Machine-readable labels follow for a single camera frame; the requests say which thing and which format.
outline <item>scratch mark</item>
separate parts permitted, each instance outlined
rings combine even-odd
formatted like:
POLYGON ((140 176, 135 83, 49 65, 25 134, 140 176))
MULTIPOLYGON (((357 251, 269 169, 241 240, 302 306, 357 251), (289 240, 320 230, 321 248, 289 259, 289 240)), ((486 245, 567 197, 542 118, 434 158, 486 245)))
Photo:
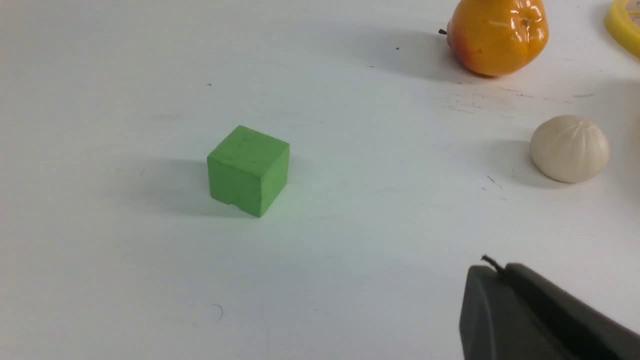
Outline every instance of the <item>scratch mark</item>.
POLYGON ((497 185, 500 188, 500 190, 504 190, 504 188, 500 184, 496 183, 491 176, 487 175, 487 177, 489 178, 489 180, 491 180, 493 184, 497 185))
POLYGON ((218 305, 218 304, 213 304, 213 306, 217 307, 218 309, 220 309, 220 316, 218 316, 218 318, 216 319, 216 321, 214 321, 213 323, 219 323, 220 320, 222 320, 222 316, 225 316, 225 310, 222 308, 222 306, 218 305))
POLYGON ((460 110, 460 109, 454 108, 453 106, 448 106, 448 108, 451 110, 460 111, 461 113, 473 114, 473 111, 460 110))
POLYGON ((484 109, 482 106, 478 106, 475 103, 473 105, 469 105, 469 104, 460 104, 460 106, 466 106, 468 108, 476 108, 476 109, 484 109))

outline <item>white table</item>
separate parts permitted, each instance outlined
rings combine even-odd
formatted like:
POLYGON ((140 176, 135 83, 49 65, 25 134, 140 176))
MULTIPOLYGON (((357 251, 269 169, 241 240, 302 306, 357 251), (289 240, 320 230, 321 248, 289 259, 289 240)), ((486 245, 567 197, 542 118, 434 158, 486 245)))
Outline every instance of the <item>white table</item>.
POLYGON ((482 79, 437 35, 455 1, 2 1, 0 358, 461 359, 485 252, 640 331, 640 67, 608 5, 547 1, 542 55, 482 79), (564 113, 612 146, 574 186, 527 153, 564 113), (260 219, 208 194, 238 124, 291 144, 260 219))

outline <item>yellow plastic object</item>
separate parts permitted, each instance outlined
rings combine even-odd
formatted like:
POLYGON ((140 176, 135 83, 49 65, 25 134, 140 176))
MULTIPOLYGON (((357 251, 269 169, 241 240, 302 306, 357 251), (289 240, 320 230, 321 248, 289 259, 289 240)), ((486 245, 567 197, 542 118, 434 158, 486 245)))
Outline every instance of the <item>yellow plastic object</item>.
POLYGON ((615 0, 604 24, 620 45, 640 58, 640 1, 615 0))

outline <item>cube face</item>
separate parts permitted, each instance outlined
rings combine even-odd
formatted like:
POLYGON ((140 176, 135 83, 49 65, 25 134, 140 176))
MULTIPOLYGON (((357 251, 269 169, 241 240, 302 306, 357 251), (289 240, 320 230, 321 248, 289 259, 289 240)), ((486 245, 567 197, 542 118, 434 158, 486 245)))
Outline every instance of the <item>cube face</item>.
POLYGON ((287 183, 289 144, 238 126, 207 166, 212 198, 261 217, 287 183))

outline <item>white tabletop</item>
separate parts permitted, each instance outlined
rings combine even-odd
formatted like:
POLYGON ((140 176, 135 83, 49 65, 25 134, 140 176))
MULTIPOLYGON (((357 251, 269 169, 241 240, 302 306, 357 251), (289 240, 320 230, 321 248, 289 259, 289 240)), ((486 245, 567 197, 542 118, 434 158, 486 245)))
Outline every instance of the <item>white tabletop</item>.
POLYGON ((467 268, 521 262, 640 331, 640 67, 609 3, 483 79, 455 0, 0 3, 0 358, 461 359, 467 268), (528 158, 560 114, 600 176, 528 158), (291 144, 263 218, 212 200, 243 124, 291 144))

